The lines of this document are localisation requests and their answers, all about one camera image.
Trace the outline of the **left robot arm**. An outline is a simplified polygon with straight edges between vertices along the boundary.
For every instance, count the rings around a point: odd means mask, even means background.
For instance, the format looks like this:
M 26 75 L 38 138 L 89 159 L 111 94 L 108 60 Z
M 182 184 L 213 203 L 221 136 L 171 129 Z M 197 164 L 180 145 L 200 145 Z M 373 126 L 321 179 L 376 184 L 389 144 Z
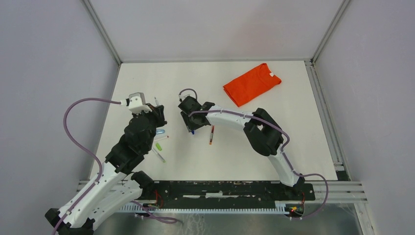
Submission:
M 92 235 L 113 213 L 137 199 L 149 199 L 153 180 L 133 172 L 153 147 L 156 129 L 166 125 L 164 106 L 149 103 L 132 110 L 124 134 L 112 147 L 98 173 L 65 205 L 49 209 L 45 217 L 53 234 Z

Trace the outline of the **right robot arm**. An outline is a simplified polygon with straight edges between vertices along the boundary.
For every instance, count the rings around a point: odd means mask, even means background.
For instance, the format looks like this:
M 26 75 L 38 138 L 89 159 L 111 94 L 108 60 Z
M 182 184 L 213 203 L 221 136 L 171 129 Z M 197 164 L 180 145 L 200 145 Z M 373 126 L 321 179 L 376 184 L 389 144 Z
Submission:
M 262 108 L 251 113 L 226 110 L 212 102 L 200 104 L 189 95 L 180 95 L 179 101 L 178 108 L 190 132 L 208 125 L 225 126 L 244 132 L 253 150 L 267 157 L 276 170 L 280 183 L 283 184 L 283 195 L 289 200 L 295 200 L 302 194 L 305 180 L 295 172 L 283 152 L 289 137 L 267 111 Z

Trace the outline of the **red orange pen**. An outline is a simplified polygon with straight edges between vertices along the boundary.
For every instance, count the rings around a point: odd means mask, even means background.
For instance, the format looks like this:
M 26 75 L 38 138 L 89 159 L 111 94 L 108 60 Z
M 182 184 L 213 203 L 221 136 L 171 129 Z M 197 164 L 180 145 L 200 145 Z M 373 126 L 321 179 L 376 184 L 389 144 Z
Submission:
M 215 126 L 213 125 L 211 127 L 211 132 L 210 132 L 210 137 L 209 137 L 209 145 L 212 145 L 213 142 L 213 136 L 214 136 L 214 130 L 215 130 Z

